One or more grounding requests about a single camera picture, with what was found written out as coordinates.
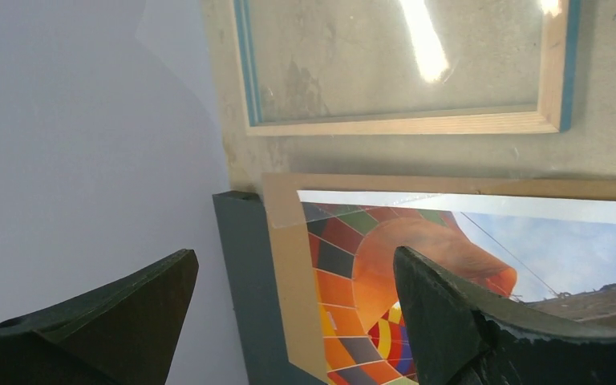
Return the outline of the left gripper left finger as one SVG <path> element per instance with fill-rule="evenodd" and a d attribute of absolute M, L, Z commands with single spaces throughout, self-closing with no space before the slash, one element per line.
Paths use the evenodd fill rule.
<path fill-rule="evenodd" d="M 198 268 L 195 252 L 181 249 L 0 322 L 0 384 L 164 384 Z"/>

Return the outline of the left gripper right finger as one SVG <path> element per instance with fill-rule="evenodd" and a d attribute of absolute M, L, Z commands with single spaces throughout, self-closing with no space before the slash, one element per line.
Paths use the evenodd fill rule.
<path fill-rule="evenodd" d="M 407 247 L 393 270 L 422 384 L 616 384 L 616 329 L 501 297 Z"/>

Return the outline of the hot air balloon photo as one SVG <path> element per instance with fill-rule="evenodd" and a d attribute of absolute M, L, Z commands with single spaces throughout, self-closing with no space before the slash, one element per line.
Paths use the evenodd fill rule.
<path fill-rule="evenodd" d="M 616 201 L 302 190 L 332 384 L 417 382 L 393 271 L 406 246 L 540 312 L 616 329 Z"/>

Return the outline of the brown backing board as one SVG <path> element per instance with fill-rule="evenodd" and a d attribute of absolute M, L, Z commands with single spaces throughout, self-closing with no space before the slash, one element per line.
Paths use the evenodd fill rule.
<path fill-rule="evenodd" d="M 329 363 L 318 336 L 317 280 L 311 273 L 308 229 L 298 198 L 300 188 L 400 193 L 467 193 L 476 195 L 587 198 L 616 201 L 616 180 L 441 176 L 366 176 L 346 174 L 266 173 L 264 206 L 278 288 L 279 309 L 289 362 L 329 383 Z"/>

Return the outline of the blue wooden picture frame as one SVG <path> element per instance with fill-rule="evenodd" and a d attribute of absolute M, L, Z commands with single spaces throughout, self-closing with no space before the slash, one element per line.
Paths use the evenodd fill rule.
<path fill-rule="evenodd" d="M 244 129 L 249 136 L 544 134 L 570 129 L 582 2 L 552 1 L 542 17 L 535 104 L 265 122 L 247 1 L 231 1 Z"/>

